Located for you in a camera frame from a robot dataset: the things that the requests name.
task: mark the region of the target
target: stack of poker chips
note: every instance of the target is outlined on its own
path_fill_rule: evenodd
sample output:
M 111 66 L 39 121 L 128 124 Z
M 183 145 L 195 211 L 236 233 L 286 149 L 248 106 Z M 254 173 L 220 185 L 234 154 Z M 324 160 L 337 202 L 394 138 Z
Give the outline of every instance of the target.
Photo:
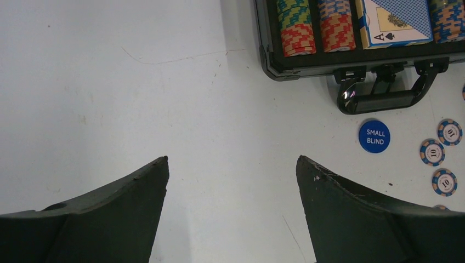
M 437 43 L 465 39 L 463 0 L 432 0 L 430 11 L 434 40 Z
M 308 0 L 277 0 L 284 56 L 316 52 Z
M 349 0 L 318 0 L 318 9 L 325 52 L 355 49 Z

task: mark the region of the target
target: poker chip case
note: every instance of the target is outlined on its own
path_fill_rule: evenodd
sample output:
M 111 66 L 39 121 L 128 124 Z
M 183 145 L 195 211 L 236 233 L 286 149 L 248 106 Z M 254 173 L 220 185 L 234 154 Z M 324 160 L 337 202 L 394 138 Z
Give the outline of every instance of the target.
M 263 71 L 276 81 L 302 77 L 334 75 L 340 85 L 338 108 L 354 115 L 406 108 L 418 103 L 428 92 L 438 73 L 451 63 L 465 62 L 465 41 L 363 49 L 356 0 L 350 0 L 356 48 L 350 51 L 324 51 L 318 0 L 309 0 L 316 52 L 285 57 L 276 0 L 255 0 L 259 34 L 259 53 Z M 390 92 L 396 74 L 415 67 L 419 77 L 412 89 Z M 372 92 L 358 95 L 356 84 L 364 82 L 367 72 L 376 74 Z

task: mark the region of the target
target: blue button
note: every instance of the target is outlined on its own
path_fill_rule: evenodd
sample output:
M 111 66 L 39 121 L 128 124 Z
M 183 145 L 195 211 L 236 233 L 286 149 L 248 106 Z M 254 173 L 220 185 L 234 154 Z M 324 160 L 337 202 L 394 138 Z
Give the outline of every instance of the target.
M 359 141 L 365 151 L 380 153 L 388 148 L 391 133 L 384 123 L 377 120 L 368 121 L 360 128 Z

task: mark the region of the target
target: case handle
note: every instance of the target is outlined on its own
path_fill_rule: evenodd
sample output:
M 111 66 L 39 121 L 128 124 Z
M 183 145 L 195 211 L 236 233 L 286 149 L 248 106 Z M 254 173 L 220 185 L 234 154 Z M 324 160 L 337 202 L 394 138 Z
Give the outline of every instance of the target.
M 438 60 L 425 60 L 415 63 L 419 75 L 412 89 L 401 92 L 390 92 L 395 81 L 396 73 L 404 70 L 404 65 L 386 64 L 372 70 L 376 73 L 376 80 L 370 95 L 356 94 L 357 82 L 363 82 L 366 76 L 366 67 L 340 69 L 334 73 L 336 82 L 341 85 L 337 96 L 339 110 L 348 115 L 407 108 L 417 104 L 428 92 L 436 76 L 443 73 L 449 66 L 449 58 Z M 387 87 L 383 93 L 376 93 L 381 84 Z

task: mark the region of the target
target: tabletop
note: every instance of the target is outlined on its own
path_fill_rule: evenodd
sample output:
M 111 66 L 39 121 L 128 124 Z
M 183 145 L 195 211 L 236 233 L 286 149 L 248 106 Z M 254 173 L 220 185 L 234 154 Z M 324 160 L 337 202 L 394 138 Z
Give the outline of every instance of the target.
M 0 4 L 0 214 L 41 210 L 159 156 L 170 180 L 150 262 L 315 262 L 300 155 L 376 191 L 465 211 L 419 158 L 444 118 L 465 125 L 464 64 L 412 108 L 340 113 L 331 77 L 274 82 L 253 0 L 6 0 Z M 407 70 L 403 81 L 411 84 Z M 358 142 L 367 119 L 391 142 Z M 465 184 L 464 145 L 441 167 Z

